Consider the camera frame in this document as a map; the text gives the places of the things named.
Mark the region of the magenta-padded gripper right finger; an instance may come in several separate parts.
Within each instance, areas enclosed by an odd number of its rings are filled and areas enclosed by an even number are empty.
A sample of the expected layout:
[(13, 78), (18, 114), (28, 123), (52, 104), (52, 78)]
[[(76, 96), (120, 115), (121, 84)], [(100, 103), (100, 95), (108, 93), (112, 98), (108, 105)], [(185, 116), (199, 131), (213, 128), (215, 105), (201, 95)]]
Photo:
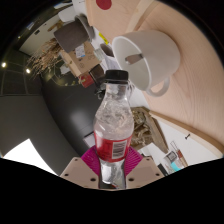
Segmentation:
[(164, 177), (150, 157), (143, 157), (132, 147), (129, 148), (124, 162), (126, 188), (134, 189)]

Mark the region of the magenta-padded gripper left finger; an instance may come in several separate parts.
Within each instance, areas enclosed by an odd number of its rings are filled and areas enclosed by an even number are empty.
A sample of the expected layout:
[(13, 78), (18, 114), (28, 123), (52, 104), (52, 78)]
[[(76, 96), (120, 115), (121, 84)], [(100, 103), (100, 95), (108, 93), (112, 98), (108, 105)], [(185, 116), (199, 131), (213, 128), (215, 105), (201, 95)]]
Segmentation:
[(98, 189), (100, 161), (95, 147), (88, 149), (81, 157), (74, 157), (60, 177), (84, 188)]

